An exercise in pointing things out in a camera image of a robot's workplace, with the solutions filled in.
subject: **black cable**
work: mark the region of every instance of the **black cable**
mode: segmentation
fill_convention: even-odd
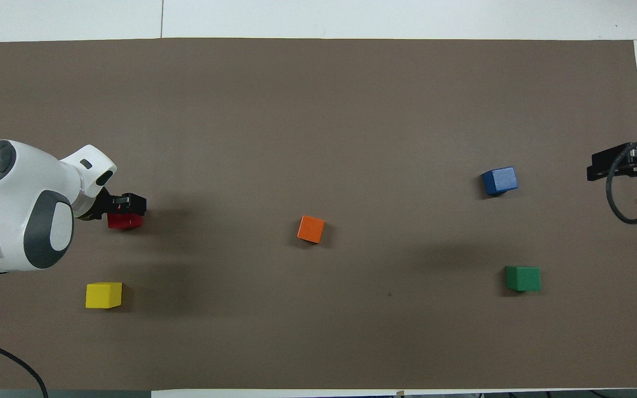
[[[637,148],[637,141],[632,144],[628,144],[626,146],[626,149],[621,151],[619,156],[616,156],[616,159],[614,159],[614,163],[612,163],[611,165],[611,169],[609,169],[609,174],[606,176],[606,200],[609,202],[609,207],[611,207],[611,210],[614,212],[614,214],[616,214],[616,217],[619,217],[619,220],[625,222],[626,224],[637,224],[637,218],[626,217],[618,209],[616,203],[614,202],[612,184],[614,181],[614,174],[616,174],[616,169],[619,168],[619,165],[623,161],[624,157],[626,157],[628,153],[635,148]]]
[[[594,390],[589,390],[589,392],[591,392],[593,395],[601,396],[601,398],[611,398],[611,396],[606,396],[606,395],[603,395],[603,394],[599,394],[598,392],[596,392]]]
[[[33,370],[33,368],[31,368],[28,363],[24,362],[23,360],[21,360],[20,358],[18,358],[18,356],[13,355],[12,353],[8,352],[7,350],[0,348],[0,354],[4,355],[5,357],[9,358],[10,360],[18,363],[18,365],[21,366],[21,368],[26,369],[26,371],[28,373],[30,373],[34,379],[36,379],[36,383],[38,383],[38,387],[41,388],[41,392],[43,393],[43,398],[48,398],[48,390],[46,390],[46,385],[43,384],[43,379],[41,379],[41,377],[38,375],[38,373],[36,373],[35,370]]]

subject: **brown table surface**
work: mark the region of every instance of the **brown table surface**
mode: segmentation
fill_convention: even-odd
[[[149,199],[0,276],[0,345],[51,388],[637,387],[637,226],[585,170],[637,139],[632,42],[0,43],[0,138],[94,144]],[[121,307],[84,308],[99,281]]]

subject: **blue cube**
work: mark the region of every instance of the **blue cube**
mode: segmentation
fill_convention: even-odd
[[[483,173],[483,184],[485,185],[485,192],[495,196],[518,188],[518,179],[515,178],[515,169],[510,166],[486,171]]]

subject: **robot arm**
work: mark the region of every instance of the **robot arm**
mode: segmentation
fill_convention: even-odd
[[[121,197],[104,189],[116,171],[92,145],[58,161],[32,146],[0,140],[0,274],[58,262],[70,245],[74,218],[130,211],[114,207]],[[132,211],[143,215],[146,201],[134,197]]]

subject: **green cube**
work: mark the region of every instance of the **green cube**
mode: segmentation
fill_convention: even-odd
[[[538,267],[505,267],[508,277],[508,289],[518,292],[537,292],[541,290]]]

